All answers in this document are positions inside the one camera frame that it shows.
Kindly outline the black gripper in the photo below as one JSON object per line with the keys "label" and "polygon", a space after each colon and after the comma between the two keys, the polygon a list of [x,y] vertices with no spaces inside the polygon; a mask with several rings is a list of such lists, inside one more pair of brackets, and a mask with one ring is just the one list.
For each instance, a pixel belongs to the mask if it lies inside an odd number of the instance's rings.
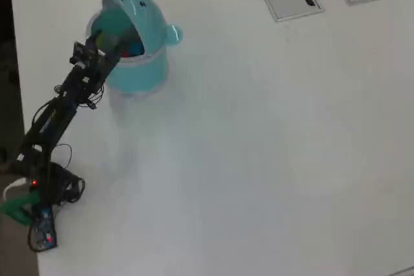
{"label": "black gripper", "polygon": [[[112,47],[110,37],[102,30],[94,31],[86,39],[86,44],[97,48],[101,52],[108,52]],[[124,52],[128,51],[129,42],[121,39],[105,55],[98,55],[96,61],[93,61],[86,69],[82,79],[86,90],[98,90],[116,67],[120,59],[123,58]]]}

